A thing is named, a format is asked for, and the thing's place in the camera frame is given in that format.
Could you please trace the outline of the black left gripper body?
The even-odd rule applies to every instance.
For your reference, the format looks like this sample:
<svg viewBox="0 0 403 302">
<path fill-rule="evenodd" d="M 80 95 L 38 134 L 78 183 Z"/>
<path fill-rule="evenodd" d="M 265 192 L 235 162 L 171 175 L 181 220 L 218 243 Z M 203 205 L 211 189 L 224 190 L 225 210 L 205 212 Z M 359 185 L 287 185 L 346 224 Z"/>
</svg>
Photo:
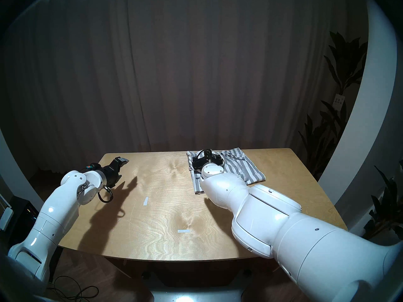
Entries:
<svg viewBox="0 0 403 302">
<path fill-rule="evenodd" d="M 106 181 L 103 182 L 109 188 L 115 187 L 116 183 L 122 177 L 120 173 L 120 168 L 124 165 L 124 162 L 111 162 L 109 165 L 102 167 L 99 163 L 91 163 L 85 167 L 86 171 L 98 170 L 103 173 Z"/>
</svg>

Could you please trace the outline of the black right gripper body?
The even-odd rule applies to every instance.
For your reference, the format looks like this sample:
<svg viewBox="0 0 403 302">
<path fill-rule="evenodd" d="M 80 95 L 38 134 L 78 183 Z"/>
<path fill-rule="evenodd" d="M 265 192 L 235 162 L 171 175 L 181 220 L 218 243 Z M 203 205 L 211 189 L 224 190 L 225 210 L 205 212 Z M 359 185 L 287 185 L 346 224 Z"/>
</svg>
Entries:
<svg viewBox="0 0 403 302">
<path fill-rule="evenodd" d="M 203 167 L 207 164 L 215 164 L 220 171 L 224 171 L 224 159 L 221 154 L 215 153 L 211 149 L 204 149 L 192 155 L 192 170 L 201 173 Z"/>
</svg>

